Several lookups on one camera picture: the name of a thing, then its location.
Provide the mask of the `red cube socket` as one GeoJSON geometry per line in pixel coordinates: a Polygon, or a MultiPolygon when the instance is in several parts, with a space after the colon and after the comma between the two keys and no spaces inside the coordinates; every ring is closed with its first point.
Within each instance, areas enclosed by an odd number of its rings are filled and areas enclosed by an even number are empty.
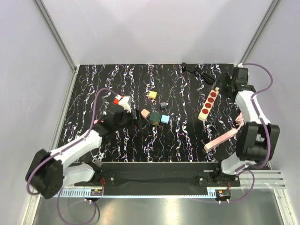
{"type": "Polygon", "coordinates": [[[123,99],[123,96],[117,95],[117,96],[115,97],[113,103],[114,103],[115,105],[118,105],[118,104],[119,104],[119,101],[122,100],[122,99],[123,99]]]}

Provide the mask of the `pink plug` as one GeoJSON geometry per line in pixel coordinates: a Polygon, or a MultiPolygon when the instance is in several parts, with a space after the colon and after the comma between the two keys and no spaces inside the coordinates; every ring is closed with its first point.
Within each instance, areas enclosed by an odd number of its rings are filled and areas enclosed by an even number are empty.
{"type": "Polygon", "coordinates": [[[150,111],[148,111],[147,109],[142,109],[142,110],[141,110],[141,116],[142,116],[144,119],[147,119],[147,118],[150,116],[150,111]]]}

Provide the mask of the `wooden socket strip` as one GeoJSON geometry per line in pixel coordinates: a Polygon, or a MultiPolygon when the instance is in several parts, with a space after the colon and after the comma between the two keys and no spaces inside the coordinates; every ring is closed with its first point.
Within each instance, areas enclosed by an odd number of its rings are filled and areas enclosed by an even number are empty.
{"type": "Polygon", "coordinates": [[[212,89],[199,112],[198,119],[205,122],[219,94],[219,87],[212,89]]]}

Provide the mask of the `dark green plug adapter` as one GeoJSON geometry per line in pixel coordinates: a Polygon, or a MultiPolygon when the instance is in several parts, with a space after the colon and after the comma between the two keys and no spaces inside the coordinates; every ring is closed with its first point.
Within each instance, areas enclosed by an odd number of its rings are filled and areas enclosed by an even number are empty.
{"type": "Polygon", "coordinates": [[[159,112],[151,112],[149,117],[149,123],[154,126],[158,126],[161,121],[162,114],[159,112]]]}

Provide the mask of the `yellow plug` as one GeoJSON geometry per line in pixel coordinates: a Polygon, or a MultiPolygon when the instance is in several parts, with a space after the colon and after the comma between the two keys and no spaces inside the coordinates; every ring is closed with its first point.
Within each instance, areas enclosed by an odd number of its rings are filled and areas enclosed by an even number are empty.
{"type": "Polygon", "coordinates": [[[156,97],[157,97],[157,92],[155,92],[155,91],[150,91],[148,97],[149,97],[150,99],[156,99],[156,97]]]}

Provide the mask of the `light blue plug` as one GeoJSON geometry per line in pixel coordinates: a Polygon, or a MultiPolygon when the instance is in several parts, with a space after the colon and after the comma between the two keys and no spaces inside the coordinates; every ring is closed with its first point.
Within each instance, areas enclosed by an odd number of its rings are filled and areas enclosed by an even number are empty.
{"type": "Polygon", "coordinates": [[[170,120],[170,116],[168,116],[168,115],[162,115],[160,122],[163,123],[163,124],[168,124],[169,120],[170,120]]]}

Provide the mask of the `grey plug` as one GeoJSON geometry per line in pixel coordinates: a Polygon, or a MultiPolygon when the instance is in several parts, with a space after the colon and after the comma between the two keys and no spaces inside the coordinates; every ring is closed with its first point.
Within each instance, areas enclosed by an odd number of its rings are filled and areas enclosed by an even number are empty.
{"type": "Polygon", "coordinates": [[[161,102],[160,103],[160,109],[163,110],[163,109],[166,109],[168,107],[168,103],[167,102],[161,102]]]}

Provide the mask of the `pink power strip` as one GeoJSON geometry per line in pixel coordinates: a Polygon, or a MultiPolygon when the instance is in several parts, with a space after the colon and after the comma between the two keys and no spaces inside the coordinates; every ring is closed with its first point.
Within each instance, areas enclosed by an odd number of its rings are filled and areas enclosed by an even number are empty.
{"type": "Polygon", "coordinates": [[[237,134],[237,129],[231,129],[230,131],[222,134],[218,138],[210,141],[209,143],[205,144],[204,150],[206,152],[210,151],[211,149],[217,147],[218,145],[224,143],[225,141],[229,140],[230,138],[234,137],[237,134]]]}

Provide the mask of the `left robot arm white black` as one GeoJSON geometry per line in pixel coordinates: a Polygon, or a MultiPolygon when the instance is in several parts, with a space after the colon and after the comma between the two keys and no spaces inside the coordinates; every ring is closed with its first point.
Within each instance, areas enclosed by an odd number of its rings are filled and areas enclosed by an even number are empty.
{"type": "Polygon", "coordinates": [[[50,199],[64,187],[76,183],[97,185],[101,181],[101,174],[90,163],[72,164],[87,152],[101,147],[116,131],[137,128],[139,119],[137,110],[128,112],[116,107],[93,120],[90,128],[73,141],[51,151],[39,150],[25,176],[28,194],[50,199]]]}

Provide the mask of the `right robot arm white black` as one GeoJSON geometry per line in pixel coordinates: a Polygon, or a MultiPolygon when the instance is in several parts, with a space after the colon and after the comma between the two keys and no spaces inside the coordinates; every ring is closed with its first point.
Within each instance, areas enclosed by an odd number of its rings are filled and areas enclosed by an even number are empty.
{"type": "Polygon", "coordinates": [[[244,125],[237,137],[235,152],[222,160],[212,174],[215,184],[234,181],[247,168],[262,169],[272,159],[280,134],[259,106],[253,85],[248,84],[248,69],[234,67],[232,74],[221,75],[214,84],[239,107],[244,125]]]}

